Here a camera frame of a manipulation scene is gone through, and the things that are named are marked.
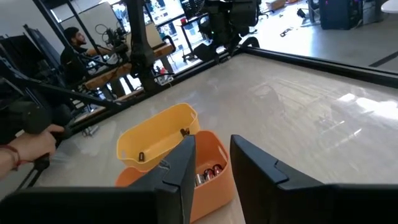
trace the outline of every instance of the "yellow basket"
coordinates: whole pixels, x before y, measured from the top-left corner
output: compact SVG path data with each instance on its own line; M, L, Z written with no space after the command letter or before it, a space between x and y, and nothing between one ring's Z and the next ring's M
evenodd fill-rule
M183 135L200 130L197 112L188 103L179 103L123 133L117 145L118 159L139 171L151 170L171 149L178 145ZM140 152L144 162L139 161Z

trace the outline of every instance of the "black shirt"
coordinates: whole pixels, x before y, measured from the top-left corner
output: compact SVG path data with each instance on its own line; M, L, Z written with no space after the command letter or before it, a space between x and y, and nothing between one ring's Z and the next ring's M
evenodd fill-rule
M80 62L75 58L73 51L79 54L87 52L87 49L83 47L65 48L61 53L60 61L65 69L65 78L67 85L72 85L78 81L81 81L87 74L85 68L82 68Z
M73 59L73 50L78 52L79 54L87 52L87 49L83 48L83 47L73 47L73 48L69 48L68 47L68 48L65 48L63 50L63 52L61 53L61 58L60 58L60 61L61 61L62 65L65 66L65 65L67 65L68 63L70 63L72 61L72 59Z

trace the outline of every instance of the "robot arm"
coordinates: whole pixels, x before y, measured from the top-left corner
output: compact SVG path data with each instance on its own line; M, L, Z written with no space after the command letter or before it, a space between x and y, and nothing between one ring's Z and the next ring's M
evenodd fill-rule
M258 0L205 0L202 12L207 13L209 19L200 24L199 29L212 42L199 45L194 54L203 61L217 60L216 49L223 46L232 55L242 37L249 34L249 27L257 24L260 3Z

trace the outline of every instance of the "soda can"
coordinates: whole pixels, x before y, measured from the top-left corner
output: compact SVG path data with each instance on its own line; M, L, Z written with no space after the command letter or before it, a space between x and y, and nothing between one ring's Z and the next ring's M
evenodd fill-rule
M223 171L223 168L221 165L216 164L213 166L213 170L214 170L214 175L217 176L218 174L221 173L221 171Z
M204 178L204 176L201 175L201 174L197 174L197 175L195 176L195 183L196 183L196 186L197 186L197 187L200 186L200 185L202 185L202 184L204 184L204 183L205 183L205 178Z
M214 178L214 171L213 171L213 169L206 169L206 170L205 170L205 173L204 173L204 176L205 176L205 180L206 180L206 181L209 181L209 180L213 179L213 178Z

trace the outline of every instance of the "red can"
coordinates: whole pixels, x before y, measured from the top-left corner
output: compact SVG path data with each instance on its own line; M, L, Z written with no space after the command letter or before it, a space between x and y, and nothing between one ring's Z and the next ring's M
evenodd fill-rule
M214 171L212 169L206 169L203 175L205 176L206 181L209 181L214 178Z
M182 25L186 24L187 23L187 18L180 19L180 22L181 22Z
M221 165L216 164L213 166L213 170L214 170L214 175L217 176L218 174L221 173L221 171L223 171L223 168Z

